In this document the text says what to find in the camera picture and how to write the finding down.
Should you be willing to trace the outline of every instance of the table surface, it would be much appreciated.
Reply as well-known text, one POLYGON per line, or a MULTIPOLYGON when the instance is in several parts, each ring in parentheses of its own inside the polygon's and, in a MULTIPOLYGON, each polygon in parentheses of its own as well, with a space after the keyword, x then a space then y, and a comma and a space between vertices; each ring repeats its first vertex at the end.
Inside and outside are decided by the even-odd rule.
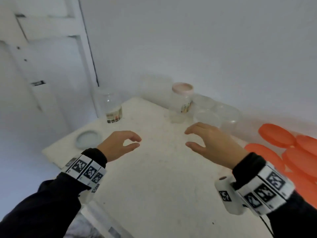
MULTIPOLYGON (((270 237, 250 211, 235 216, 225 210, 214 181, 230 171, 185 146, 191 139, 184 134, 190 119, 172 124, 166 109, 137 97, 123 103, 122 110, 117 123, 98 119, 43 153, 62 168, 81 152, 74 145, 81 132, 97 130, 105 139, 113 131, 132 130, 142 137, 141 146, 107 164, 93 200, 135 238, 270 237)), ((243 147, 247 144, 236 141, 243 147)), ((94 224, 91 215, 86 217, 94 224)))

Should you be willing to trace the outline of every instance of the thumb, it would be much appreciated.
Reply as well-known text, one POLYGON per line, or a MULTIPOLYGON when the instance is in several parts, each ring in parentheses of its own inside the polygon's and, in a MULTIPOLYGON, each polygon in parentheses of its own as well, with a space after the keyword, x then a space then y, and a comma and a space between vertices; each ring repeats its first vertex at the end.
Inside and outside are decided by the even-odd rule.
POLYGON ((127 145, 127 146, 124 146, 124 152, 125 152, 125 154, 126 153, 129 153, 129 152, 131 152, 131 151, 133 151, 133 150, 135 150, 137 147, 139 147, 140 146, 140 144, 139 143, 133 143, 133 144, 129 144, 129 145, 127 145))
POLYGON ((191 148, 192 151, 203 155, 203 153, 205 152, 205 147, 200 146, 199 144, 195 143, 195 142, 186 142, 185 144, 188 148, 191 148))

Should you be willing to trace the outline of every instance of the floor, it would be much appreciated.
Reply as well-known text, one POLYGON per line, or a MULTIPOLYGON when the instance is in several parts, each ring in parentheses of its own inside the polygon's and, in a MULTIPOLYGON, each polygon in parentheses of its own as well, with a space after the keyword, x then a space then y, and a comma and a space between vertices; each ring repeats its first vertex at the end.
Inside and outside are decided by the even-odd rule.
POLYGON ((103 236, 81 213, 78 213, 64 238, 103 238, 103 236))

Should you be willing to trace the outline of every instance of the pink jar lid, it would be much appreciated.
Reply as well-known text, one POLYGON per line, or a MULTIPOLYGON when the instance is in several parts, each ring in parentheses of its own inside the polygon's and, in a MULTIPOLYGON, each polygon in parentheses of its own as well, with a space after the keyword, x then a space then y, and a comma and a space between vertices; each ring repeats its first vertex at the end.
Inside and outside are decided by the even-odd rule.
POLYGON ((194 94, 194 87, 185 82, 176 82, 172 86, 172 90, 174 93, 177 93, 182 96, 190 96, 194 94))

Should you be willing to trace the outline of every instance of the hand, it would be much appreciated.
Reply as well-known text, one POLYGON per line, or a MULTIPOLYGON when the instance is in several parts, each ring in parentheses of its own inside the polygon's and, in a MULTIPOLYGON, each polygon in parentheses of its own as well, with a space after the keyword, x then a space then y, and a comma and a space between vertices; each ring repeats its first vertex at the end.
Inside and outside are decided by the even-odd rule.
POLYGON ((108 138, 106 138, 100 145, 97 146, 107 158, 108 162, 114 161, 126 153, 135 150, 140 146, 138 143, 123 146, 125 140, 132 142, 141 142, 141 137, 132 131, 115 131, 108 138))
POLYGON ((228 135, 208 124, 200 122, 193 124, 186 129, 185 134, 200 136, 206 146, 202 147, 195 142, 187 142, 187 147, 206 159, 229 169, 233 169, 249 153, 228 135))

